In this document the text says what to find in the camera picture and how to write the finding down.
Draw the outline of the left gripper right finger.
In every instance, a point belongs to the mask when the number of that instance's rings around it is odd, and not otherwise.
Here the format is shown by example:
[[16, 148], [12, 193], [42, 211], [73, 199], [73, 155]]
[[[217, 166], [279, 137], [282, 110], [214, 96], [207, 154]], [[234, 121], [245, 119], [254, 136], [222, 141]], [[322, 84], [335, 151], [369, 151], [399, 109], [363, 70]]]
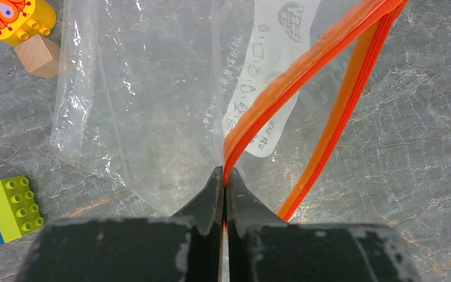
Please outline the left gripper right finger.
[[291, 224], [233, 170], [225, 188], [231, 281], [419, 281], [405, 241], [383, 224]]

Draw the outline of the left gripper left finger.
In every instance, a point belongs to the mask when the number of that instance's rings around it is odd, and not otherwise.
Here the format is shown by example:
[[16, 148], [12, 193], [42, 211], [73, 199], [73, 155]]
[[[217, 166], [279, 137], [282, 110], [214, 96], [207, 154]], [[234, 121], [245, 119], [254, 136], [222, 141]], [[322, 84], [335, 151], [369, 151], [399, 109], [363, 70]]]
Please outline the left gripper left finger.
[[223, 170], [169, 217], [62, 219], [31, 245], [17, 281], [220, 281]]

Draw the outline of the clear zip bag orange zipper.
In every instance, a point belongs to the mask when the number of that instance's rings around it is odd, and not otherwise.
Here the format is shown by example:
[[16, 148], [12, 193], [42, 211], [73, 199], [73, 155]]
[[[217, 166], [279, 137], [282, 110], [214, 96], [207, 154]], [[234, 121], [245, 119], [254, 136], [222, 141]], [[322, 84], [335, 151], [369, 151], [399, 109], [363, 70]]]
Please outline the clear zip bag orange zipper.
[[[92, 174], [67, 172], [41, 194], [48, 219], [170, 215], [223, 165], [223, 143], [278, 76], [326, 42], [346, 14], [383, 1], [64, 1], [61, 73], [51, 131], [55, 155]], [[262, 127], [237, 160], [249, 190], [277, 212], [319, 153], [356, 40]], [[377, 126], [357, 126], [366, 84], [312, 196], [295, 221], [381, 222], [412, 207], [398, 188]]]

